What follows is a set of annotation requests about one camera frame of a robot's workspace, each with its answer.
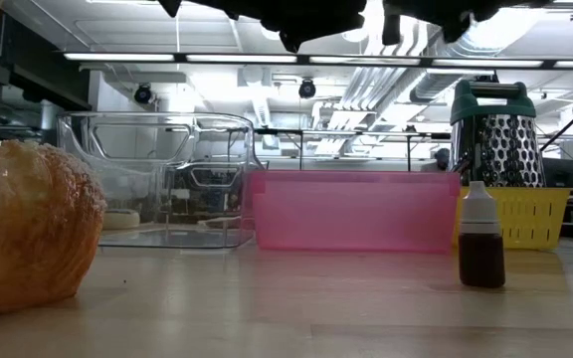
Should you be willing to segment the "pink plastic bin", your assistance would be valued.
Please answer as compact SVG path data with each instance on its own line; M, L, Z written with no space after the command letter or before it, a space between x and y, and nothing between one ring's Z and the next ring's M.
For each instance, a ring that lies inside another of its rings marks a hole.
M264 250L446 253L455 173L264 170L248 176Z

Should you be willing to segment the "brown dropper bottle white cap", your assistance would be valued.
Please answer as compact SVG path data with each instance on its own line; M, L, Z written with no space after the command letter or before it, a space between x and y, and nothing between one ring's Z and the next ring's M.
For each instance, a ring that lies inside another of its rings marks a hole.
M462 284L500 288L505 284L503 238L496 202L482 181L472 181L462 199L458 237Z

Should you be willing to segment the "yellow plastic basket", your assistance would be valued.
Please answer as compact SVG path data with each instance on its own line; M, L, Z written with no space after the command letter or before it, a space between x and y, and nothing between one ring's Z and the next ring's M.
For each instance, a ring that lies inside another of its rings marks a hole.
M464 225L464 198L479 188L494 200L495 218L477 226ZM473 182L462 189L457 200L449 243L466 254L553 250L558 245L569 194L565 188L487 187Z

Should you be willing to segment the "ceiling light strip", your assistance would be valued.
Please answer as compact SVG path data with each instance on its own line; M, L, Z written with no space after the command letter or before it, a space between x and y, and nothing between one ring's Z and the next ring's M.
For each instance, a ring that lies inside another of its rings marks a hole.
M573 59L439 58L191 53L65 53L69 61L104 64L287 65L464 70L573 71Z

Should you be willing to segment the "clear plastic bin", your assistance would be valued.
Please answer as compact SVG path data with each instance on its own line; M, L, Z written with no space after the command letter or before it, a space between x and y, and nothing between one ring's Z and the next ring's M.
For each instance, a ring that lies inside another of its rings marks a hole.
M262 169L253 124L213 112L69 112L58 144L96 174L107 210L140 225L105 247L233 249L254 236L248 176Z

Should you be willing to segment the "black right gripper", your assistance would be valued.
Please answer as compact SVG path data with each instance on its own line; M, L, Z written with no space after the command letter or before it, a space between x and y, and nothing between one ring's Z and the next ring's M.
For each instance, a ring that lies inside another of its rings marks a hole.
M471 21L464 19L473 14L480 22L491 18L501 8L540 8L553 0L400 0L404 15L412 16L442 26L445 43L457 41L470 27ZM383 44L397 45L401 41L401 17L386 15L383 25Z

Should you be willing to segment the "black monitor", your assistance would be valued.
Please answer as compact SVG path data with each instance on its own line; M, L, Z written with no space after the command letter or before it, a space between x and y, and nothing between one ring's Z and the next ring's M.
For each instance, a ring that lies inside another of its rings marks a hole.
M545 185L550 188L570 188L573 191L573 160L543 158Z

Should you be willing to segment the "sugared bread pastry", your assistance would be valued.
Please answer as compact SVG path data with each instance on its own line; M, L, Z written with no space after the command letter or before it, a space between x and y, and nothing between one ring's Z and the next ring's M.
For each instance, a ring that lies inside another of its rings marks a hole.
M92 170L50 144L0 143L0 313L74 296L106 208Z

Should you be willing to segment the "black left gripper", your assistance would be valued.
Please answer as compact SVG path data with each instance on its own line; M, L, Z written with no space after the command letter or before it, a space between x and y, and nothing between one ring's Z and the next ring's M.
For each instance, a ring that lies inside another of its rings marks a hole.
M280 32L285 49L297 53L302 39L293 32L334 34L359 27L366 0L190 0L224 11L233 17L259 20L270 31ZM182 0L158 0L163 10L175 18Z

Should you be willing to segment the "silver ceiling ducts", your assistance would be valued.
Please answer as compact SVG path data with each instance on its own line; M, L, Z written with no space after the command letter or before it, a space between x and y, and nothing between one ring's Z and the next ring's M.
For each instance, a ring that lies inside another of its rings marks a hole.
M441 31L437 26L401 17L399 29L401 40L396 45L382 44L384 18L367 16L364 30L367 32L367 56L434 56ZM426 78L425 69L407 68L357 68L349 85L334 112L326 124L328 132L356 131L365 119L374 122L368 124L368 131L378 129L380 124L386 128L400 128L425 107L411 103L411 91Z

